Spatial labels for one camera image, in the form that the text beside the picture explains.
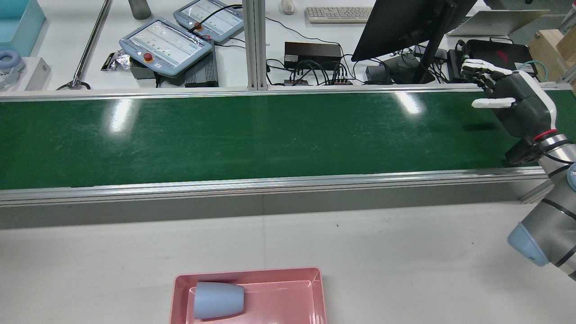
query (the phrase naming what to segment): white table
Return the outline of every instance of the white table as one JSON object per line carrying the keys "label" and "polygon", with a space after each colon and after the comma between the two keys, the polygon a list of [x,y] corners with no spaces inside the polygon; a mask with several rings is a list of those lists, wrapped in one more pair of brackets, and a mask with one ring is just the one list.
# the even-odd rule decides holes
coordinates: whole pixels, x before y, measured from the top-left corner
{"label": "white table", "polygon": [[180,273],[318,266],[328,324],[574,323],[576,284],[506,243],[532,208],[502,202],[0,230],[0,322],[168,323]]}
{"label": "white table", "polygon": [[[154,88],[154,80],[136,80],[129,71],[100,71],[106,57],[111,52],[120,49],[118,40],[142,26],[147,21],[163,17],[175,22],[172,13],[184,6],[188,0],[148,0],[153,16],[148,20],[139,21],[132,17],[127,0],[115,0],[107,20],[96,41],[91,60],[88,61],[84,81],[93,89],[138,89]],[[51,67],[51,75],[45,85],[46,90],[54,90],[69,82],[80,60],[80,56],[98,16],[103,1],[74,0],[39,0],[46,15],[46,22],[40,32],[31,56],[40,56]],[[354,6],[372,6],[373,0],[355,2]],[[280,10],[280,0],[266,1],[266,16],[282,21],[288,27],[294,28],[308,37],[318,37],[323,40],[338,42],[346,54],[352,54],[364,29],[363,24],[329,24],[312,25],[305,21],[304,10],[307,6],[350,6],[347,0],[296,0],[297,12],[292,16],[284,15]],[[473,10],[486,9],[482,0],[478,1]],[[243,39],[243,33],[236,37]],[[441,47],[453,48],[455,40],[445,37]],[[284,42],[316,42],[304,39],[294,32],[284,29],[279,24],[266,22],[266,56],[283,61]],[[226,45],[241,45],[242,42],[229,40]],[[216,47],[220,87],[243,89],[248,84],[246,55],[242,48]],[[348,65],[352,68],[350,57]],[[366,65],[375,63],[366,61],[357,65],[358,78],[365,79]],[[289,75],[286,71],[273,70],[270,78],[273,82],[281,82]]]}

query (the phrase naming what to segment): green cable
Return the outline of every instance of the green cable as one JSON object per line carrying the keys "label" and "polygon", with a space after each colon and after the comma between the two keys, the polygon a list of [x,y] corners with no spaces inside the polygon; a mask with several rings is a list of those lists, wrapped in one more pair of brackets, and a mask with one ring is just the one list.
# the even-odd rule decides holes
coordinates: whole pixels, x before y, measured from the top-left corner
{"label": "green cable", "polygon": [[522,70],[522,68],[530,63],[534,63],[534,64],[538,64],[540,66],[542,66],[542,68],[544,69],[544,80],[542,82],[546,82],[548,81],[548,69],[546,68],[546,65],[544,65],[544,63],[540,62],[540,61],[528,61],[525,62],[524,64],[522,64],[521,66],[518,67],[518,70]]}

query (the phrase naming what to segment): black device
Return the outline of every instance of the black device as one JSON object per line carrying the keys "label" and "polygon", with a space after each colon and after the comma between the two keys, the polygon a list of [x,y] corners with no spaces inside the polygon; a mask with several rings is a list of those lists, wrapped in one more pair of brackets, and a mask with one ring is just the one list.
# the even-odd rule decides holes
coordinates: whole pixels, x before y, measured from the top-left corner
{"label": "black device", "polygon": [[402,72],[408,83],[432,82],[428,71],[445,33],[461,23],[476,0],[376,0],[352,61],[375,58],[429,40],[418,67]]}
{"label": "black device", "polygon": [[[518,70],[525,62],[532,61],[526,45],[471,39],[466,42],[463,51],[472,59],[481,59],[512,71]],[[534,63],[527,64],[522,70],[532,77],[537,74]]]}
{"label": "black device", "polygon": [[460,69],[462,68],[462,59],[464,53],[459,50],[449,50],[448,51],[448,80],[450,83],[470,83],[462,73]]}
{"label": "black device", "polygon": [[218,67],[216,65],[216,54],[213,50],[204,56],[198,63],[192,65],[184,73],[186,88],[216,87],[218,86]]}
{"label": "black device", "polygon": [[392,84],[390,72],[383,65],[366,66],[366,84]]}
{"label": "black device", "polygon": [[154,71],[150,70],[144,64],[130,58],[130,72],[136,80],[154,79]]}
{"label": "black device", "polygon": [[[336,44],[284,42],[284,67],[287,69],[312,67],[320,70],[321,66],[329,71],[339,65],[341,58],[340,47]],[[320,66],[298,65],[306,60],[314,61]]]}

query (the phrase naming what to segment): light blue cup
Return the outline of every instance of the light blue cup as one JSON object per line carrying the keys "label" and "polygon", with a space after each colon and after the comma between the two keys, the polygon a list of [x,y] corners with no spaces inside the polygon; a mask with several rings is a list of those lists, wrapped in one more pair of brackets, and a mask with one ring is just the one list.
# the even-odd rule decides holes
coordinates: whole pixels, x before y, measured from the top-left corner
{"label": "light blue cup", "polygon": [[221,282],[199,282],[194,295],[194,318],[226,317],[244,311],[244,287]]}

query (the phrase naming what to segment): metal pole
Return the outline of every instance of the metal pole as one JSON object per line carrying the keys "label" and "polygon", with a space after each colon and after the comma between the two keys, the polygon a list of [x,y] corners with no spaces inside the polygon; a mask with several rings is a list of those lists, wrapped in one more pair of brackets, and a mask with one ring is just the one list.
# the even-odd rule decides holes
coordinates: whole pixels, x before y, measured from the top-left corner
{"label": "metal pole", "polygon": [[267,89],[265,11],[264,0],[242,0],[249,90]]}
{"label": "metal pole", "polygon": [[94,29],[92,29],[92,33],[90,34],[90,38],[88,39],[88,44],[86,44],[86,48],[84,48],[84,53],[82,53],[82,58],[80,58],[80,63],[76,68],[76,72],[74,73],[74,79],[72,79],[71,86],[75,88],[78,83],[80,82],[80,76],[82,75],[82,70],[84,69],[84,63],[90,52],[92,51],[92,44],[94,43],[94,39],[100,33],[100,27],[104,20],[106,20],[106,16],[110,11],[110,5],[112,4],[112,0],[105,0],[104,4],[102,5],[102,9],[100,10],[100,14],[98,15],[98,19],[96,20],[96,24],[94,24]]}
{"label": "metal pole", "polygon": [[575,79],[576,79],[576,64],[572,65],[572,67],[569,68],[568,71],[564,73],[564,75],[562,75],[562,77],[560,78],[560,80],[558,80],[558,82],[571,83]]}

